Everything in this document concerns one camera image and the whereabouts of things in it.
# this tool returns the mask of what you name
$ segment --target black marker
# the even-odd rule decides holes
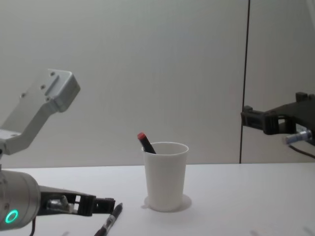
[[[120,213],[122,213],[123,210],[123,204],[120,203],[117,205],[113,211],[113,213],[107,218],[105,224],[100,228],[97,233],[94,236],[106,236],[110,230],[110,228],[113,226],[115,221],[117,220]]]
[[[142,144],[143,150],[145,152],[156,154],[156,151],[154,151],[152,145],[150,144],[147,136],[144,133],[141,132],[140,134],[138,134],[138,140]]]

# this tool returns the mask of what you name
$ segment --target white paper cup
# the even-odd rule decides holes
[[[152,143],[152,146],[157,154],[144,152],[149,207],[157,211],[175,210],[183,201],[189,148],[171,142]]]

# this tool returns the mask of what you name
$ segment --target vertical black line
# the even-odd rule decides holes
[[[249,32],[249,26],[250,26],[250,8],[251,8],[251,0],[248,0],[242,110],[243,110],[244,102],[245,102],[245,83],[246,83],[246,68],[247,68],[248,32]],[[241,124],[241,143],[240,143],[240,161],[239,161],[240,164],[242,163],[242,145],[243,145],[243,125]]]

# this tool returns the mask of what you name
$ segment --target table surface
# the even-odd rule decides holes
[[[315,163],[188,165],[185,204],[170,213],[146,208],[143,166],[16,170],[40,185],[123,202],[110,236],[315,236]],[[93,236],[107,216],[41,216],[35,236]]]

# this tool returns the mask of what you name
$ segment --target pen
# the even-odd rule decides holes
[[[118,204],[113,213],[111,213],[109,215],[109,217],[107,218],[105,224],[102,226],[102,228],[100,228],[97,233],[94,236],[106,236],[110,230],[110,228],[113,226],[113,224],[115,223],[115,221],[117,220],[118,216],[120,215],[120,213],[122,213],[123,210],[123,204],[120,203]]]
[[[142,144],[143,150],[145,152],[156,154],[156,151],[154,151],[152,145],[150,144],[147,136],[144,133],[141,132],[140,134],[138,134],[138,140]]]

